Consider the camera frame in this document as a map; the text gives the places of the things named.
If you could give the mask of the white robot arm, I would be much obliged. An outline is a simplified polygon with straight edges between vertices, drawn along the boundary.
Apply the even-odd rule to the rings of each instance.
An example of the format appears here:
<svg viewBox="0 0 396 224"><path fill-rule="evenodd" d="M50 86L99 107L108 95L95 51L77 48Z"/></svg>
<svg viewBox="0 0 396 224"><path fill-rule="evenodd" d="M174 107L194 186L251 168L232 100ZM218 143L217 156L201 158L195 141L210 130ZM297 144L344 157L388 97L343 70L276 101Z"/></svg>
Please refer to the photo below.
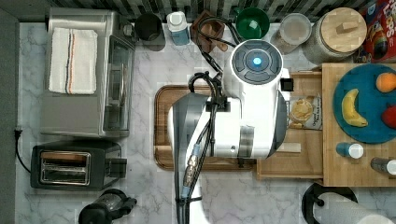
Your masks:
<svg viewBox="0 0 396 224"><path fill-rule="evenodd" d="M266 159L275 153L286 136L293 80L274 45L250 39L233 49L215 77L196 73L188 88L167 119L177 224L208 224L200 184L205 159Z"/></svg>

